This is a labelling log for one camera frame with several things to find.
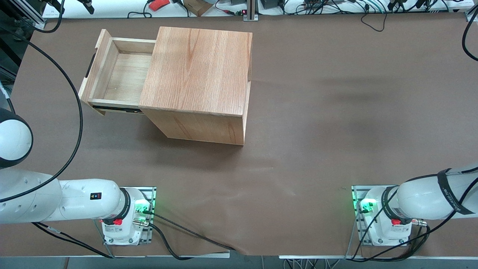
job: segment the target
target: connector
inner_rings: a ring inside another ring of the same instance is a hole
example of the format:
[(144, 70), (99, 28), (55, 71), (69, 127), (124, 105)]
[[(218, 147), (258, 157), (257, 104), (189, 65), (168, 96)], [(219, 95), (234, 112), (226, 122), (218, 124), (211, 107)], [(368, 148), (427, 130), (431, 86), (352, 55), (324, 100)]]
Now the connector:
[(426, 221), (417, 220), (417, 219), (412, 219), (412, 224), (420, 226), (420, 227), (427, 227), (428, 226), (428, 223), (426, 223)]
[(148, 227), (148, 226), (149, 226), (149, 221), (134, 219), (134, 220), (133, 220), (133, 224), (134, 224), (134, 225), (143, 226), (143, 227)]

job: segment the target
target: wooden cabinet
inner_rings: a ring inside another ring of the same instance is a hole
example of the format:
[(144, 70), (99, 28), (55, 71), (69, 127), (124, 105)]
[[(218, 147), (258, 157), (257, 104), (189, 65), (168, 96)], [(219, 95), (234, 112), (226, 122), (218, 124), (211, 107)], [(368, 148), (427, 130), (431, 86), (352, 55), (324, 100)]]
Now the wooden cabinet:
[(167, 137), (244, 144), (252, 33), (161, 27), (156, 40), (102, 30), (80, 99), (144, 113)]

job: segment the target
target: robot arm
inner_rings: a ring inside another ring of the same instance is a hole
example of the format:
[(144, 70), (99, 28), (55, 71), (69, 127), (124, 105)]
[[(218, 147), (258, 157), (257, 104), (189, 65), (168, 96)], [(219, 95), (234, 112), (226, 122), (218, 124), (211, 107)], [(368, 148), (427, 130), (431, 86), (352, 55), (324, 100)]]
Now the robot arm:
[[(375, 246), (394, 246), (408, 240), (416, 219), (478, 217), (478, 164), (417, 177), (400, 186), (377, 186), (359, 203)], [(472, 186), (463, 202), (465, 191)]]
[(459, 203), (468, 186), (478, 178), (476, 167), (478, 164), (405, 182), (390, 205), (407, 218), (445, 219), (453, 211), (457, 212), (453, 218), (478, 217), (478, 187), (472, 188), (463, 203)]
[[(15, 196), (51, 175), (14, 169), (30, 153), (33, 135), (21, 117), (0, 108), (0, 199)], [(0, 203), (0, 224), (100, 219), (107, 244), (138, 245), (143, 236), (139, 213), (151, 210), (141, 191), (105, 179), (54, 179), (23, 196)]]

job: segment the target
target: brown paper tablecloth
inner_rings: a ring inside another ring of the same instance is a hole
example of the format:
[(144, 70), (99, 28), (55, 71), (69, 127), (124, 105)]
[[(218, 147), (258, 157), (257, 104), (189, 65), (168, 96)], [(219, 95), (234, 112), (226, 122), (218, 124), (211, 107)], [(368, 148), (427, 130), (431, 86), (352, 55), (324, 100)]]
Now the brown paper tablecloth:
[[(365, 20), (379, 27), (382, 18)], [(32, 42), (77, 87), (101, 28), (143, 39), (155, 39), (162, 25), (254, 34), (244, 147), (167, 139), (146, 116), (100, 116), (83, 106), (83, 141), (60, 179), (157, 186), (157, 212), (243, 254), (343, 255), (354, 219), (351, 185), (400, 184), (478, 160), (478, 64), (461, 49), (463, 14), (389, 15), (382, 33), (359, 19), (64, 20), (53, 34), (35, 33)], [(478, 54), (475, 28), (468, 43)], [(28, 48), (12, 101), (34, 132), (33, 151), (18, 167), (55, 173), (78, 129), (67, 82)], [(223, 250), (159, 225), (179, 254)], [(52, 226), (105, 250), (91, 220)], [(420, 255), (478, 256), (477, 229), (476, 219), (452, 220)], [(114, 254), (167, 252), (154, 235), (148, 246), (114, 247)], [(55, 255), (91, 253), (31, 224), (0, 225), (0, 256)]]

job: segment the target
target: open drawer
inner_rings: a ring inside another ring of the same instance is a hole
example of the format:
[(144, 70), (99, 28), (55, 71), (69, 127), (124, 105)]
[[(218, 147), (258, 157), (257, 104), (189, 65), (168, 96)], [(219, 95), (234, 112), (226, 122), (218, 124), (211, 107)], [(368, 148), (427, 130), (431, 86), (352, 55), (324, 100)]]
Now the open drawer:
[(101, 30), (78, 95), (101, 114), (142, 113), (139, 101), (155, 40), (117, 38)]

